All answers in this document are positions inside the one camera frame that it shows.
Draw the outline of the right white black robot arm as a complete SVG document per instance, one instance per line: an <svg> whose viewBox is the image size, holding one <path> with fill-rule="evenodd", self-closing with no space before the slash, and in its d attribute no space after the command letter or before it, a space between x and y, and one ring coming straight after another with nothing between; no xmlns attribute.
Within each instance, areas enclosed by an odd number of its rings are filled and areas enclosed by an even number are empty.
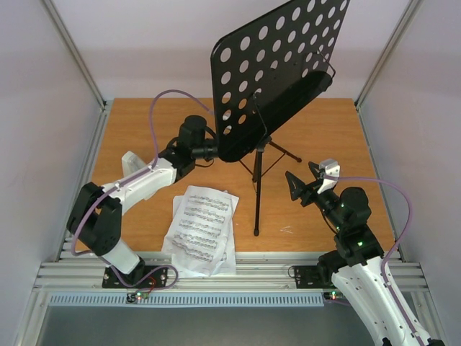
<svg viewBox="0 0 461 346"><path fill-rule="evenodd" d="M372 214L361 187L334 188L343 178L339 163L308 164L314 181L304 183L285 173L290 197L301 206L315 205L334 232L335 250L318 258L319 280L334 286L350 303L375 345L443 345L412 312L390 272L384 252L367 222Z"/></svg>

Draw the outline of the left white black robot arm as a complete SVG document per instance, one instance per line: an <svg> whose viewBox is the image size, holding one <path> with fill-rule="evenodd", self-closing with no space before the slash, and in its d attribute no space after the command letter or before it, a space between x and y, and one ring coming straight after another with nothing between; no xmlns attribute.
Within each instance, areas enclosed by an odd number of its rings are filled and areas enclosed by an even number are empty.
<svg viewBox="0 0 461 346"><path fill-rule="evenodd" d="M199 115L185 118L179 135L149 164L102 186L85 184L66 224L74 239L113 266L129 287L145 278L143 260L121 238L123 215L142 200L168 187L196 166L196 160L209 161L218 155L215 134Z"/></svg>

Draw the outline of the black music stand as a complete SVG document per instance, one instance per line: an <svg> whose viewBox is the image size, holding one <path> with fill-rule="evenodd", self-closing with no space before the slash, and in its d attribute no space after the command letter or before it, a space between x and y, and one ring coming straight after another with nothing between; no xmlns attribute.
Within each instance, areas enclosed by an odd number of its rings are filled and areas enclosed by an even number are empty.
<svg viewBox="0 0 461 346"><path fill-rule="evenodd" d="M256 186L270 136L331 85L348 1L289 1L225 35L212 50L213 152L254 151Z"/></svg>

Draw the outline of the white metronome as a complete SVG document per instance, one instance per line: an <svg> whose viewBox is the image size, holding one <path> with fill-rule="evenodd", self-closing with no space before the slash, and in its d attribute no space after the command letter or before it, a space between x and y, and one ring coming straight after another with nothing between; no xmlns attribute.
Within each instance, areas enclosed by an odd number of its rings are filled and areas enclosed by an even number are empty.
<svg viewBox="0 0 461 346"><path fill-rule="evenodd" d="M132 151L127 151L121 162L123 179L120 186L125 191L125 201L137 203L151 198L158 189L155 167L145 163Z"/></svg>

